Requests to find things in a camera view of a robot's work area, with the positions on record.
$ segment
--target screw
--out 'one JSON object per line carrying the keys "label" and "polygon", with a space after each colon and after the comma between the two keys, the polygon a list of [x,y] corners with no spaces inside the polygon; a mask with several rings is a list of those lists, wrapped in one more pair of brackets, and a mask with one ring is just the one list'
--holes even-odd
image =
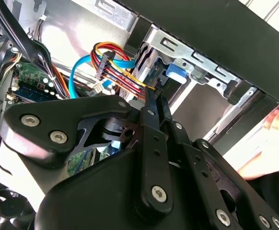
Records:
{"label": "screw", "polygon": [[206,142],[202,141],[201,143],[202,143],[203,147],[205,147],[207,149],[209,148],[209,145]]}
{"label": "screw", "polygon": [[16,48],[16,47],[12,47],[11,48],[11,52],[15,53],[15,54],[18,54],[19,53],[19,50]]}
{"label": "screw", "polygon": [[151,115],[154,115],[154,112],[151,111],[151,110],[148,110],[148,113],[151,114]]}
{"label": "screw", "polygon": [[259,218],[260,218],[261,222],[264,224],[265,227],[270,228],[270,224],[264,216],[260,215]]}
{"label": "screw", "polygon": [[58,144],[64,144],[67,141],[67,135],[61,131],[54,131],[50,134],[50,139]]}
{"label": "screw", "polygon": [[25,126],[35,127],[39,125],[39,119],[34,115],[25,115],[21,118],[21,122]]}
{"label": "screw", "polygon": [[118,104],[119,104],[120,106],[126,108],[126,104],[125,104],[125,103],[123,103],[123,102],[118,102]]}
{"label": "screw", "polygon": [[179,123],[176,123],[176,127],[177,127],[178,129],[182,129],[182,125],[180,125]]}
{"label": "screw", "polygon": [[166,192],[161,187],[155,185],[151,189],[152,196],[160,203],[164,203],[167,199]]}
{"label": "screw", "polygon": [[277,220],[275,217],[272,217],[272,220],[274,224],[279,228],[279,220]]}
{"label": "screw", "polygon": [[216,215],[217,218],[220,220],[220,222],[225,225],[225,226],[230,226],[230,219],[229,216],[227,215],[227,213],[225,213],[223,210],[221,209],[217,209],[216,210]]}

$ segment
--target mounting hole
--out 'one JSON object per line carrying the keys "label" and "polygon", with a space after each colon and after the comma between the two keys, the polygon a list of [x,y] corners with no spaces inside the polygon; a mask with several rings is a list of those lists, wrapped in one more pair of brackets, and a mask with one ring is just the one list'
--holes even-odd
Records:
{"label": "mounting hole", "polygon": [[134,130],[132,129],[128,129],[126,132],[125,132],[125,137],[129,138],[131,136],[134,135]]}
{"label": "mounting hole", "polygon": [[208,178],[208,177],[209,177],[209,175],[207,175],[207,173],[206,173],[206,172],[204,172],[204,171],[202,171],[202,172],[201,172],[201,174],[202,174],[204,177],[206,177],[206,178]]}
{"label": "mounting hole", "polygon": [[160,152],[159,152],[158,150],[155,150],[155,151],[154,151],[154,154],[155,154],[156,156],[158,156],[158,157],[161,155]]}

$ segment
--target wire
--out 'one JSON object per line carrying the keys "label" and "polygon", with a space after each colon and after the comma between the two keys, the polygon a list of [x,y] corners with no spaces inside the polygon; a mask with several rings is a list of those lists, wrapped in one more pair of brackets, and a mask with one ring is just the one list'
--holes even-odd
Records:
{"label": "wire", "polygon": [[0,87],[5,82],[9,71],[20,61],[22,54],[17,54],[17,58],[13,62],[6,63],[3,65],[0,73]]}
{"label": "wire", "polygon": [[[93,50],[91,51],[91,58],[92,58],[92,65],[93,67],[97,70],[100,66],[100,61],[97,58],[97,54],[96,52],[94,52],[94,50],[96,49],[97,44],[94,46]],[[114,73],[112,70],[110,70],[109,68],[106,68],[105,74],[107,74],[108,76],[110,76],[112,79],[114,79],[116,82],[119,82],[120,85],[124,85],[124,89],[127,88],[129,89],[129,91],[134,91],[138,94],[141,94],[141,90],[136,88],[135,86],[133,86],[131,83],[127,82],[124,80],[123,75],[119,75]]]}
{"label": "wire", "polygon": [[126,90],[127,92],[133,94],[135,97],[139,97],[136,93],[134,93],[134,92],[132,92],[131,90],[127,89],[125,86],[123,86],[123,85],[120,84],[119,82],[117,82],[117,81],[111,79],[110,77],[104,76],[104,78],[106,78],[106,79],[110,80],[111,82],[113,82],[113,83],[119,85],[119,87],[121,87],[121,88],[123,88],[124,90]]}
{"label": "wire", "polygon": [[135,77],[133,77],[130,73],[128,73],[127,71],[124,71],[122,68],[118,67],[113,61],[109,61],[113,67],[115,67],[118,71],[122,72],[123,74],[127,75],[128,77],[130,77],[132,80],[136,81],[138,84],[140,84],[143,87],[148,87],[150,89],[155,90],[155,88],[148,86],[146,84],[144,84],[143,82],[139,81],[138,79],[136,79]]}

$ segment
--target metal sheet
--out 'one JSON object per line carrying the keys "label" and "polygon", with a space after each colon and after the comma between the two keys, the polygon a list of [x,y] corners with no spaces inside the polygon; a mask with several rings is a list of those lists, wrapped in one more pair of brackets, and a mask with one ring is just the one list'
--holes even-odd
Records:
{"label": "metal sheet", "polygon": [[112,0],[71,0],[120,29],[131,31],[137,16]]}
{"label": "metal sheet", "polygon": [[240,2],[118,1],[279,100],[279,33]]}
{"label": "metal sheet", "polygon": [[[42,42],[53,58],[72,67],[76,61],[90,53],[97,42],[111,41],[123,46],[129,37],[125,30],[70,0],[46,0],[45,24],[42,26]],[[88,65],[79,69],[92,72]]]}

